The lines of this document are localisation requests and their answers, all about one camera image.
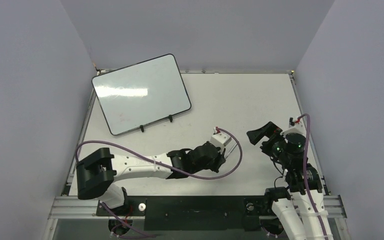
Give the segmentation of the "white marker pen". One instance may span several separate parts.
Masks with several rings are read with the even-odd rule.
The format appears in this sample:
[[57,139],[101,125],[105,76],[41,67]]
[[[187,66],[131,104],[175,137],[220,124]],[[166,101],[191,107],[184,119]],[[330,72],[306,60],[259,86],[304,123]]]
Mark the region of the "white marker pen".
[[237,147],[237,144],[234,144],[225,154],[224,154],[224,157],[227,159],[232,153],[233,151],[236,149]]

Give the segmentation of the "black framed whiteboard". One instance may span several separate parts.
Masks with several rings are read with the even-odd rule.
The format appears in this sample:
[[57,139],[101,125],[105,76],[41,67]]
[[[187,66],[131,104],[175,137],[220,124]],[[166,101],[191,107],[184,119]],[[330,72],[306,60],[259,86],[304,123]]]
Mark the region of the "black framed whiteboard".
[[171,121],[192,107],[171,53],[95,76],[91,83],[113,136]]

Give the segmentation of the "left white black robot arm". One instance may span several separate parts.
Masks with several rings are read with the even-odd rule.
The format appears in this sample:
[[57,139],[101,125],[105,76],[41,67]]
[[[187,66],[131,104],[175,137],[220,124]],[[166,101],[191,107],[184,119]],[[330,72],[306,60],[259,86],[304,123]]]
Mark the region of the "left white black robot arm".
[[102,147],[77,166],[77,196],[80,200],[98,199],[116,215],[129,208],[127,192],[116,183],[138,178],[184,179],[203,170],[219,172],[225,163],[225,144],[207,141],[194,149],[183,148],[147,157],[116,155]]

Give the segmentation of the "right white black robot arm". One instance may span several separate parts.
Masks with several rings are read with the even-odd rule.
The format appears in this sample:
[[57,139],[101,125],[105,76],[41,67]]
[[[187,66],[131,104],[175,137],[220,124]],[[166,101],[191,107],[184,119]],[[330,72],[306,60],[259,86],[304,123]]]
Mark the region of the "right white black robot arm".
[[262,153],[281,165],[287,185],[265,191],[262,207],[278,222],[268,233],[274,235],[279,230],[290,240],[333,239],[321,178],[308,162],[308,133],[302,121],[290,118],[286,130],[270,121],[246,134],[251,144],[261,143]]

